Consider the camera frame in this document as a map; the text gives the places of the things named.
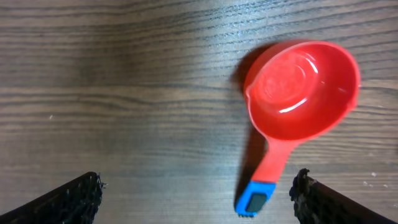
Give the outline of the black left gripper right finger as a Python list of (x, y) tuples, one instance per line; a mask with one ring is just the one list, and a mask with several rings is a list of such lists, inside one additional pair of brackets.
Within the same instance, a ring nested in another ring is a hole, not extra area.
[(300, 224), (395, 224), (308, 176), (301, 169), (289, 191)]

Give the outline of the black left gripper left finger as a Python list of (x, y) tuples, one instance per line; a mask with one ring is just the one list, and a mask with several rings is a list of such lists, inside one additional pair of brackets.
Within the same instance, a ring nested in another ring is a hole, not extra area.
[(100, 175), (76, 179), (1, 215), (1, 224), (92, 224), (102, 202)]

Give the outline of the red scoop blue handle tip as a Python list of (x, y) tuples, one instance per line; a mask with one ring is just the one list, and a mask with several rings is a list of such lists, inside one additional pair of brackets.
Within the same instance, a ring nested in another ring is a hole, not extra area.
[(279, 42), (247, 72), (243, 96), (267, 150), (235, 203), (255, 217), (271, 199), (291, 153), (339, 124), (358, 104), (359, 66), (344, 47), (322, 40)]

